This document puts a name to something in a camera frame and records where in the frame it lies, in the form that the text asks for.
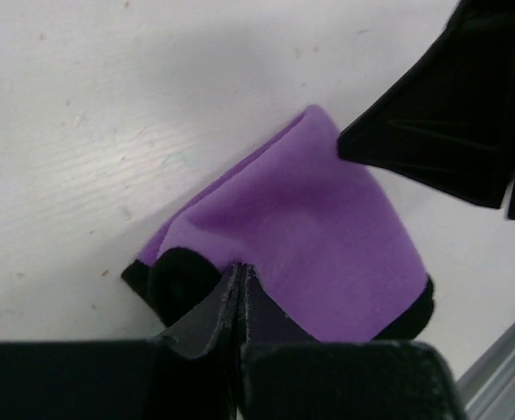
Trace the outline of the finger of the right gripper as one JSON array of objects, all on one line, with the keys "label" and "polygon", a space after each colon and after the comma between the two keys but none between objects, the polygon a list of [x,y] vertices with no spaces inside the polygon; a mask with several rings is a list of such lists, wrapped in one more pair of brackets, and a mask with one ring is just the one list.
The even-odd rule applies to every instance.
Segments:
[{"label": "finger of the right gripper", "polygon": [[515,1],[461,1],[419,61],[343,130],[338,155],[500,208],[515,193]]}]

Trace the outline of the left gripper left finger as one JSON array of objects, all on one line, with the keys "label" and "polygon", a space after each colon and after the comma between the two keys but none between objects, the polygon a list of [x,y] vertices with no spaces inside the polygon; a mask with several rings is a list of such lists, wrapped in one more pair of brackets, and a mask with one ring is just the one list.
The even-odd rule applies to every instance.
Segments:
[{"label": "left gripper left finger", "polygon": [[0,343],[0,419],[234,419],[240,268],[154,338]]}]

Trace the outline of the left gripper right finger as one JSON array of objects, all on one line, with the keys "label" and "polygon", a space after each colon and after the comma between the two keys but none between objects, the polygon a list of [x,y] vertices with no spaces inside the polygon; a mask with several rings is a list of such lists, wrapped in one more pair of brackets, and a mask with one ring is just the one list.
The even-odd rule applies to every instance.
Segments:
[{"label": "left gripper right finger", "polygon": [[463,419],[449,367],[410,340],[321,343],[240,277],[240,412],[246,419]]}]

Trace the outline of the purple grey microfiber towel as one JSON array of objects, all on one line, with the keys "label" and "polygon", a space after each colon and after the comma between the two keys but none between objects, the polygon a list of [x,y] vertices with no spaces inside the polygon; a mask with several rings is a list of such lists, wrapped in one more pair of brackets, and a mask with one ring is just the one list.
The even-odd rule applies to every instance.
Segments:
[{"label": "purple grey microfiber towel", "polygon": [[433,282],[373,175],[338,157],[338,136],[308,106],[172,215],[124,282],[171,326],[243,263],[316,340],[416,338]]}]

